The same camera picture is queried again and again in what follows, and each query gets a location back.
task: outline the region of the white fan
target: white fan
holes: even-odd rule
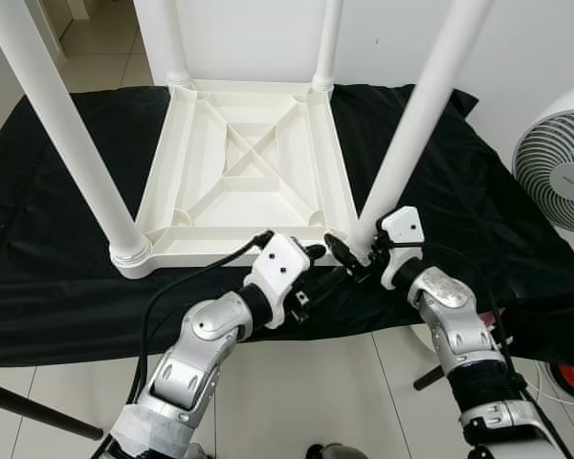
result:
[[[553,224],[574,231],[574,90],[523,134],[513,171]]]

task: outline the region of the white cylindrical leg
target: white cylindrical leg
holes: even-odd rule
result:
[[[0,0],[0,47],[106,234],[113,261],[140,263],[149,242],[134,225],[24,0]]]
[[[342,3],[343,0],[327,0],[317,71],[313,76],[314,91],[331,91],[334,88],[334,60],[341,28]]]
[[[391,145],[370,189],[350,246],[362,260],[376,221],[392,211],[453,92],[454,82],[482,28],[493,0],[453,0]]]
[[[188,65],[185,60],[185,46],[181,35],[181,23],[176,8],[176,0],[157,2],[158,23],[162,24],[164,48],[166,49],[166,73],[168,85],[191,84]]]

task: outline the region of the tripod leg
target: tripod leg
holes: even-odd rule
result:
[[[6,409],[15,414],[20,414],[26,418],[34,419],[48,426],[61,428],[83,437],[99,440],[103,432],[101,428],[90,426],[78,419],[66,416],[54,409],[28,400],[9,390],[0,387],[0,408]]]
[[[426,387],[431,386],[436,381],[441,380],[444,377],[444,371],[440,365],[436,366],[433,370],[429,371],[417,381],[412,384],[415,390],[421,391]]]

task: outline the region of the black cable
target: black cable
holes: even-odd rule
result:
[[[245,254],[253,246],[258,246],[260,248],[265,247],[265,245],[268,243],[268,241],[270,241],[270,239],[272,238],[273,235],[274,235],[273,232],[270,230],[265,231],[261,234],[258,234],[251,241],[249,241],[247,244],[245,244],[243,247],[241,247],[240,249],[238,249],[234,253],[231,253],[228,256],[225,256],[224,258],[221,258],[221,259],[215,261],[214,263],[209,264],[208,266],[196,271],[195,273],[188,274],[185,277],[182,277],[180,279],[177,279],[177,280],[165,285],[162,289],[157,291],[151,297],[151,300],[149,301],[149,304],[146,307],[146,311],[144,312],[144,316],[143,316],[143,326],[142,326],[142,332],[141,332],[141,348],[140,348],[140,353],[138,356],[138,361],[136,363],[136,369],[134,370],[134,379],[132,381],[132,385],[130,387],[130,391],[129,391],[128,396],[127,396],[126,404],[134,403],[135,400],[138,398],[138,396],[143,391],[144,385],[146,384],[146,377],[147,377],[147,371],[148,371],[147,370],[147,366],[148,366],[147,354],[148,354],[149,343],[153,340],[153,338],[155,337],[155,334],[158,332],[160,327],[166,322],[166,320],[170,316],[172,316],[179,309],[190,306],[190,304],[178,305],[178,306],[175,306],[174,308],[172,308],[170,311],[168,311],[160,319],[160,321],[157,323],[157,325],[155,326],[155,328],[153,329],[151,334],[149,336],[147,336],[148,322],[149,322],[149,319],[151,316],[151,312],[153,310],[153,307],[157,303],[157,301],[160,299],[160,297],[162,295],[164,295],[166,292],[168,292],[169,290],[171,290],[175,287],[178,287],[179,285],[187,282],[188,280],[191,280],[192,278],[194,278],[198,275],[201,275],[203,273],[208,273],[211,270],[219,268],[223,265],[227,265],[228,263],[232,262],[236,258]],[[94,453],[92,454],[90,459],[99,459],[102,456],[102,454],[106,451],[106,449],[110,446],[112,441],[113,441],[113,437],[110,434],[106,435],[106,437],[104,438],[104,440],[102,440],[102,443],[100,443],[100,445],[98,446],[96,451],[94,451]]]
[[[443,246],[441,244],[423,243],[420,246],[422,246],[424,249],[427,248],[427,249],[444,251],[446,253],[450,253],[450,254],[466,261],[470,265],[470,267],[478,274],[478,277],[480,277],[480,279],[482,280],[482,282],[485,286],[485,290],[487,290],[487,296],[489,297],[489,302],[491,303],[491,309],[493,311],[494,318],[496,320],[497,335],[499,337],[499,343],[501,346],[500,352],[502,353],[502,355],[504,356],[504,359],[506,360],[506,366],[508,368],[508,372],[509,372],[510,376],[513,379],[513,383],[515,384],[515,386],[519,390],[520,394],[525,398],[525,400],[534,406],[534,408],[536,409],[536,411],[540,415],[541,420],[544,423],[544,426],[548,429],[549,433],[551,434],[551,436],[553,437],[553,439],[557,443],[557,445],[560,448],[560,450],[562,451],[563,455],[567,459],[573,459],[574,456],[572,456],[572,453],[567,448],[567,445],[563,441],[563,438],[561,437],[561,435],[559,434],[557,429],[555,429],[555,426],[553,425],[551,420],[548,419],[548,417],[546,416],[546,413],[544,413],[544,411],[542,410],[542,408],[540,407],[538,402],[536,402],[536,399],[534,399],[534,397],[532,397],[532,395],[529,393],[529,391],[527,390],[527,383],[525,382],[525,380],[522,378],[522,376],[515,369],[515,364],[513,363],[512,356],[510,355],[510,351],[508,350],[506,329],[504,328],[504,324],[501,320],[501,314],[499,312],[499,308],[497,307],[496,296],[494,295],[493,289],[491,288],[491,284],[487,280],[487,276],[484,274],[484,272],[476,265],[476,263],[471,258],[464,255],[460,251],[456,251],[455,249],[451,249],[450,247]]]
[[[153,340],[153,338],[155,338],[155,335],[157,334],[157,332],[160,330],[160,328],[162,327],[162,325],[164,325],[166,323],[166,321],[177,311],[179,311],[180,309],[183,308],[187,308],[188,306],[190,306],[190,304],[187,305],[178,305],[174,308],[172,308],[170,311],[168,311],[164,317],[162,317],[162,319],[157,323],[157,325],[155,326],[155,328],[153,329],[153,331],[151,332],[151,334],[149,335],[149,344],[151,343],[151,341]],[[125,404],[132,404],[134,402],[134,399],[136,398],[136,389],[139,386],[139,375],[140,375],[140,371],[141,371],[141,367],[140,365],[137,363],[136,365],[136,370],[135,370],[135,376],[134,376],[134,381],[132,382],[132,387],[130,388],[130,393],[127,396],[127,401]],[[113,440],[113,437],[108,434],[106,436],[106,438],[104,438],[104,440],[102,440],[102,443],[99,444],[98,448],[96,449],[96,451],[94,452],[94,454],[91,456],[90,459],[99,459],[102,454],[106,451],[106,449],[109,447],[111,441]]]
[[[317,290],[321,290],[321,292],[318,296],[313,298],[313,303],[309,306],[309,308],[314,308],[317,304],[331,296],[336,291],[336,289],[341,286],[342,282],[346,280],[347,277],[348,272],[344,266],[334,268],[332,271],[322,277],[320,285],[317,288]]]
[[[273,236],[272,231],[266,231],[266,232],[263,232],[261,234],[258,234],[251,241],[249,241],[247,244],[245,244],[243,247],[241,247],[240,249],[238,249],[234,253],[231,253],[228,256],[225,256],[225,257],[215,261],[214,263],[209,264],[208,266],[196,271],[195,273],[188,274],[185,277],[182,277],[180,279],[175,280],[174,282],[170,282],[169,284],[164,286],[162,289],[157,291],[155,293],[155,295],[153,295],[151,297],[149,304],[146,307],[146,311],[144,312],[144,316],[143,316],[143,326],[142,326],[142,331],[141,331],[141,349],[140,349],[140,354],[138,357],[139,364],[140,364],[140,374],[138,375],[139,384],[138,384],[138,390],[137,390],[137,394],[136,394],[137,397],[141,394],[143,387],[144,387],[144,382],[146,382],[146,377],[147,377],[146,357],[147,357],[147,353],[148,353],[148,343],[147,343],[148,324],[149,324],[149,318],[151,316],[151,312],[153,311],[153,308],[157,304],[157,301],[166,292],[180,286],[181,284],[191,280],[192,278],[194,278],[198,275],[204,274],[204,273],[208,273],[209,271],[212,271],[212,270],[219,268],[223,265],[227,265],[228,263],[232,262],[236,258],[239,258],[243,254],[245,254],[253,246],[265,247],[265,245],[268,243],[270,238],[272,238],[272,236]]]

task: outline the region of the tiled floor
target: tiled floor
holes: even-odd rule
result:
[[[73,92],[152,84],[127,0],[102,0],[71,25],[61,73]],[[302,459],[315,442],[345,442],[370,459],[466,458],[446,381],[415,392],[437,363],[409,328],[315,342],[239,346],[224,364],[196,440],[218,459]],[[537,380],[533,362],[519,369]],[[109,428],[120,412],[133,360],[0,369],[0,384]],[[546,392],[557,395],[545,383]],[[574,407],[542,401],[574,452]],[[0,411],[0,459],[86,459],[96,443]]]

